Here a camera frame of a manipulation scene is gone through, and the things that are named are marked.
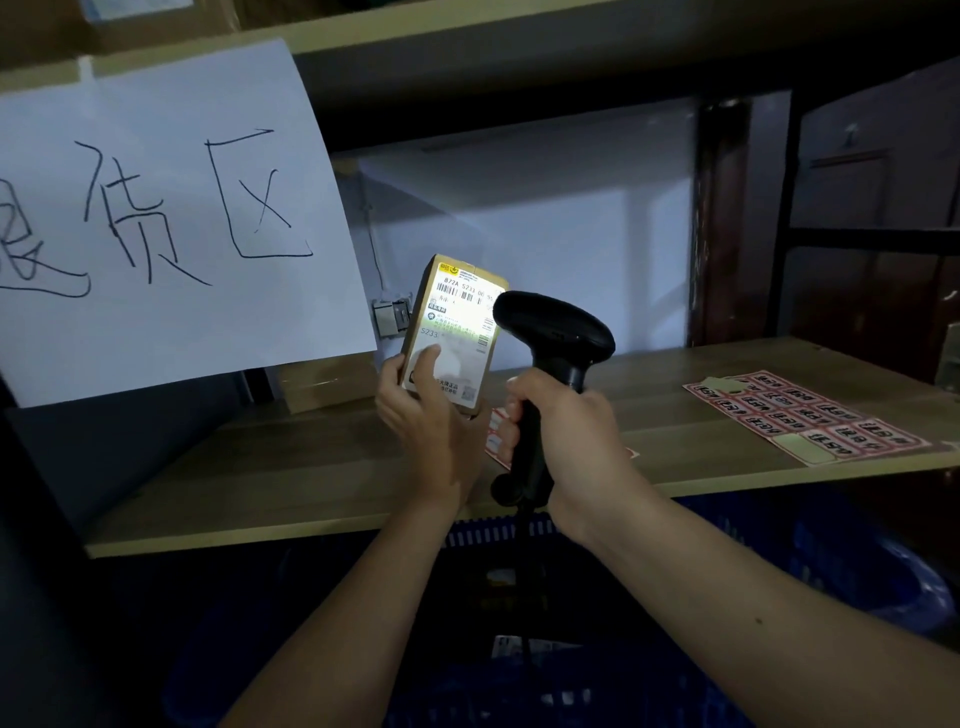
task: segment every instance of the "white wall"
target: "white wall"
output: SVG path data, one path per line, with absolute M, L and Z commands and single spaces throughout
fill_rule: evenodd
M 682 346 L 694 135 L 683 100 L 364 153 L 340 185 L 368 298 L 416 293 L 443 253 L 581 306 L 618 352 Z M 492 367 L 529 363 L 502 335 Z

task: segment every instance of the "wall switch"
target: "wall switch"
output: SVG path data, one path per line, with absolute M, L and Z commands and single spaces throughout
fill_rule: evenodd
M 410 301 L 374 301 L 373 320 L 381 339 L 402 336 L 410 326 Z

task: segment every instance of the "handwritten sign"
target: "handwritten sign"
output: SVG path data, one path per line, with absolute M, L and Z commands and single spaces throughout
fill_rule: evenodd
M 0 372 L 21 406 L 375 348 L 282 41 L 0 96 Z

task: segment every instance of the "red sticker sheet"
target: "red sticker sheet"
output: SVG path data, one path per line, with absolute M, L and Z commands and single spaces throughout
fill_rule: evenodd
M 500 427 L 500 423 L 507 419 L 507 410 L 503 407 L 494 407 L 493 412 L 490 413 L 490 425 L 487 428 L 487 446 L 485 450 L 487 455 L 496 460 L 500 465 L 502 465 L 507 470 L 510 469 L 510 466 L 503 462 L 497 455 L 497 451 L 500 449 L 500 436 L 497 434 L 497 429 Z M 633 460 L 635 457 L 640 455 L 634 449 L 627 448 L 627 456 Z
M 776 438 L 795 432 L 831 453 L 836 460 L 859 460 L 930 445 L 916 435 L 867 417 L 770 372 L 725 378 L 745 384 L 746 389 L 726 394 L 700 382 L 685 384 L 684 389 L 806 465 L 822 463 L 807 462 L 783 448 Z

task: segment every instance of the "wooden shelf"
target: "wooden shelf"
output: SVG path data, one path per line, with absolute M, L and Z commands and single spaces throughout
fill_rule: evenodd
M 281 37 L 317 109 L 375 107 L 667 68 L 897 27 L 946 0 L 422 0 L 98 58 L 122 72 Z M 77 80 L 74 62 L 0 91 Z
M 808 468 L 681 385 L 768 369 L 924 437 L 929 449 Z M 491 375 L 503 400 L 511 373 Z M 671 497 L 960 466 L 960 397 L 791 338 L 628 354 L 594 367 L 635 464 Z M 187 452 L 90 529 L 92 557 L 377 528 L 394 507 L 403 459 L 372 403 L 285 416 L 252 410 Z M 490 498 L 489 460 L 462 519 L 510 512 Z

